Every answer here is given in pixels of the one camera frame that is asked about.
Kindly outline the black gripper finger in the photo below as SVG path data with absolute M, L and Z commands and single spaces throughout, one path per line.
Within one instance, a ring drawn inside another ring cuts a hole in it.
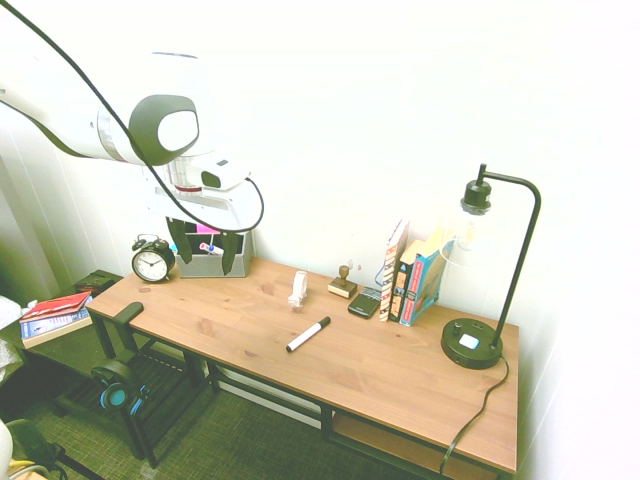
M 223 249 L 221 266 L 223 275 L 226 276 L 231 272 L 235 255 L 238 247 L 238 235 L 234 232 L 222 231 L 220 233 L 220 242 Z
M 166 218 L 166 223 L 180 258 L 185 264 L 189 264 L 192 261 L 193 253 L 186 234 L 186 223 L 171 217 Z

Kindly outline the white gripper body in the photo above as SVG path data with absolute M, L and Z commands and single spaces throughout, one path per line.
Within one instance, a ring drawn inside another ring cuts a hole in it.
M 255 228 L 255 185 L 249 180 L 229 190 L 203 188 L 199 193 L 180 192 L 165 186 L 170 198 L 148 168 L 143 169 L 144 198 L 155 214 L 190 223 L 207 224 L 215 230 L 244 232 Z

